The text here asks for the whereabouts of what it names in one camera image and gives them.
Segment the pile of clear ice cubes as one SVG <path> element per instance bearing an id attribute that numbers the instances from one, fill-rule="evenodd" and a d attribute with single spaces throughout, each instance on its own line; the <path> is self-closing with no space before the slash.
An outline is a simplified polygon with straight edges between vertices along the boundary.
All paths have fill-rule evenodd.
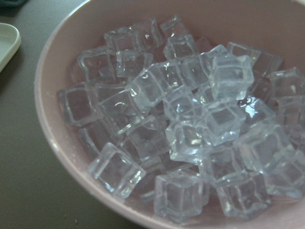
<path id="1" fill-rule="evenodd" d="M 58 91 L 88 171 L 177 224 L 218 197 L 250 220 L 271 196 L 305 196 L 305 77 L 253 46 L 194 40 L 178 15 L 104 34 L 77 59 L 84 81 Z"/>

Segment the pink bowl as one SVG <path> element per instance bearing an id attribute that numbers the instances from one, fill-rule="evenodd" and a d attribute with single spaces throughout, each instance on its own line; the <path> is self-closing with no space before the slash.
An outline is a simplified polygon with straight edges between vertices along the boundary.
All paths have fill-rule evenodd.
<path id="1" fill-rule="evenodd" d="M 54 30 L 42 51 L 35 78 L 40 124 L 56 157 L 87 192 L 115 212 L 150 229 L 178 225 L 155 216 L 136 195 L 121 202 L 89 174 L 91 161 L 76 130 L 64 123 L 57 92 L 73 85 L 79 53 L 99 46 L 103 34 L 155 17 L 181 16 L 195 36 L 214 43 L 253 45 L 282 56 L 283 67 L 305 70 L 305 5 L 299 0 L 88 0 Z"/>

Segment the cream rabbit tray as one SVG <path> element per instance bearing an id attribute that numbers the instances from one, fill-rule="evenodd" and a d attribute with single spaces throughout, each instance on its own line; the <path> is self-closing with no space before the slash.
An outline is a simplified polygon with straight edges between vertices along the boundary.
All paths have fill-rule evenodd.
<path id="1" fill-rule="evenodd" d="M 0 24 L 0 71 L 12 59 L 21 44 L 19 30 L 7 23 Z"/>

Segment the grey folded cloth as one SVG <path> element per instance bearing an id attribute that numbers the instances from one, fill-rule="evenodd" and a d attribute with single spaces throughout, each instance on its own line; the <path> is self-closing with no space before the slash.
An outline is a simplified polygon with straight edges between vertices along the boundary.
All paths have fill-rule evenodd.
<path id="1" fill-rule="evenodd" d="M 27 0 L 0 0 L 1 8 L 15 8 L 22 6 Z"/>

